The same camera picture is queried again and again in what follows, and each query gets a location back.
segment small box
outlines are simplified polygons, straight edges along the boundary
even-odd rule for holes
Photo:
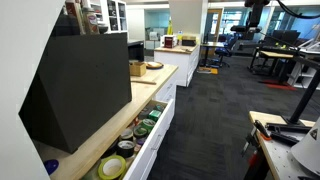
[[[158,119],[160,118],[161,116],[161,112],[160,111],[157,111],[157,110],[152,110],[148,116],[149,119],[152,119],[154,121],[158,121]]]
[[[143,76],[147,71],[147,66],[142,62],[129,63],[130,76]]]

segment open drawer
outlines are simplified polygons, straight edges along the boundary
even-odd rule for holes
[[[157,157],[158,149],[174,115],[174,99],[169,100],[168,103],[151,100],[149,104],[161,104],[165,106],[165,109],[149,134],[146,142],[136,155],[124,180],[147,179]]]

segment black office chair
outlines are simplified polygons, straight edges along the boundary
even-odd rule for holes
[[[219,56],[219,65],[220,67],[222,67],[222,65],[226,65],[227,67],[230,67],[230,64],[223,62],[223,57],[227,56],[227,57],[231,57],[232,56],[232,52],[231,49],[234,46],[234,44],[236,43],[237,39],[236,38],[232,38],[230,39],[229,43],[227,46],[225,46],[224,48],[217,48],[215,53]]]

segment dark gray carpet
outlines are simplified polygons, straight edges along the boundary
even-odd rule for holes
[[[304,92],[258,83],[267,78],[247,71],[250,59],[225,58],[230,68],[219,69],[218,75],[195,72],[188,88],[177,88],[175,117],[149,179],[243,179],[253,150],[240,156],[252,129],[248,112],[291,115]],[[320,91],[313,99],[320,103]],[[309,104],[320,111],[317,103]],[[301,118],[315,121],[319,115],[308,106]]]

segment wooden board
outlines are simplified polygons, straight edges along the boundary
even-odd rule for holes
[[[290,55],[290,54],[280,54],[280,53],[268,52],[268,51],[259,51],[259,52],[271,58],[293,58],[293,55]]]
[[[207,44],[201,44],[203,47],[224,47],[224,44],[221,42],[208,42]]]
[[[191,54],[199,45],[194,47],[191,46],[175,46],[174,48],[164,48],[158,47],[154,51],[160,52],[171,52],[171,53],[180,53],[180,54]]]
[[[253,123],[255,120],[259,120],[263,126],[265,126],[267,123],[279,123],[279,124],[286,124],[286,122],[282,119],[281,116],[277,115],[272,115],[272,114],[266,114],[266,113],[261,113],[261,112],[255,112],[255,111],[250,111],[249,112],[249,118],[251,123]],[[301,122],[306,125],[312,127],[315,122],[307,121],[307,120],[301,120]],[[274,165],[274,162],[272,161],[271,158],[271,152],[269,152],[265,140],[258,134],[257,135],[260,145],[262,147],[262,150],[266,156],[266,159],[268,161],[271,173],[274,177],[274,179],[278,180],[281,179],[279,176],[279,173]]]
[[[154,80],[156,85],[131,83],[132,101],[85,141],[75,153],[69,154],[35,142],[43,161],[48,159],[59,161],[59,168],[50,178],[80,179],[85,175],[177,69],[177,66],[165,65],[160,70],[147,70],[141,78]]]

